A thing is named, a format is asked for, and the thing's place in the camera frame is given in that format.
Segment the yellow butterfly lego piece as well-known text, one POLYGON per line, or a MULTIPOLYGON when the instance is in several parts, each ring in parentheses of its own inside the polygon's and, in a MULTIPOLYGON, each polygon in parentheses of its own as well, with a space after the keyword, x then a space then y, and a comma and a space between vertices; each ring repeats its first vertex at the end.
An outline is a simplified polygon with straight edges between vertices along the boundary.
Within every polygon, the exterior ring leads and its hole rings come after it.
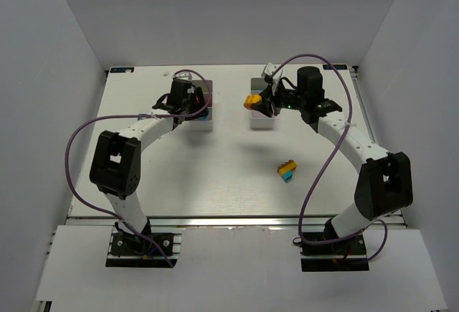
POLYGON ((262 97, 259 94, 248 95, 243 103, 244 107, 248 110, 252 110, 256 105, 262 102, 262 97))

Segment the yellow orange teal lego stack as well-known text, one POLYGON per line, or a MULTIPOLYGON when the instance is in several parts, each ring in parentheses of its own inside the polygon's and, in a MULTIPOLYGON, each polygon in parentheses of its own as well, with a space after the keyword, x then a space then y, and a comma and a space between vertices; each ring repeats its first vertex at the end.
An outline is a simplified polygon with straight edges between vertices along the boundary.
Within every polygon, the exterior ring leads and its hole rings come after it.
POLYGON ((294 160, 286 161, 285 163, 279 165, 277 168, 277 173, 284 182, 288 182, 293 178, 293 172, 297 168, 297 163, 294 160))

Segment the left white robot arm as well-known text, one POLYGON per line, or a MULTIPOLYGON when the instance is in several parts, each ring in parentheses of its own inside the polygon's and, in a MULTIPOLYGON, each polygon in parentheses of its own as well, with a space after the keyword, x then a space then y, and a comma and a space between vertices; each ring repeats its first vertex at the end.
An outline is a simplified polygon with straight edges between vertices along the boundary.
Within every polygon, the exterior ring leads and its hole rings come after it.
POLYGON ((150 230, 136 190, 141 180, 142 152, 184 121, 208 116, 203 87, 175 77, 170 92, 161 96, 152 111, 121 131, 103 131, 90 167, 90 181, 102 192, 120 217, 118 228, 134 235, 150 230))

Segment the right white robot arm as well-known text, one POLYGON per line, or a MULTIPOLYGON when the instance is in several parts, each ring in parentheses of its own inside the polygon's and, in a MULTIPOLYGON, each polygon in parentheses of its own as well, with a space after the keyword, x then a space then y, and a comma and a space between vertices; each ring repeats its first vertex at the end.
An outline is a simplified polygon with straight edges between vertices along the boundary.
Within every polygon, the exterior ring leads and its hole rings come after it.
POLYGON ((246 98, 244 106, 274 118, 282 109, 297 110, 304 123, 329 140, 358 173, 354 201, 340 214, 328 220, 323 239, 316 245, 328 245, 358 235, 372 222, 413 203, 412 172, 409 157, 379 146, 356 126, 342 107, 325 96, 323 76, 317 67, 297 71, 296 86, 288 89, 282 70, 266 64, 262 79, 267 87, 246 98))

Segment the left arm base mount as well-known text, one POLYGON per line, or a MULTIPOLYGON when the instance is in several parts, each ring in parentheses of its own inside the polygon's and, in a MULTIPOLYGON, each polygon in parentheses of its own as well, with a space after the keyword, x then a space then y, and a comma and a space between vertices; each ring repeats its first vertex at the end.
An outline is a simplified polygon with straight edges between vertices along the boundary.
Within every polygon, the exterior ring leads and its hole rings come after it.
POLYGON ((118 223, 112 227, 105 259, 107 268, 173 268, 181 251, 182 232, 146 228, 138 235, 123 230, 118 223))

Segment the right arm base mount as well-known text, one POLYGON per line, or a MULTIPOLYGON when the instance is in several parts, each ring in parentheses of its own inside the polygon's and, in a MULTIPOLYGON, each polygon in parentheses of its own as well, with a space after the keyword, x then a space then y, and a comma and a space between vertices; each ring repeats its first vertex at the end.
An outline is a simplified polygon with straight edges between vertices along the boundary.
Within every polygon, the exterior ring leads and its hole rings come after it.
POLYGON ((295 237, 292 243, 300 249, 301 270, 305 273, 369 271, 362 232, 326 245, 310 245, 301 237, 295 237))

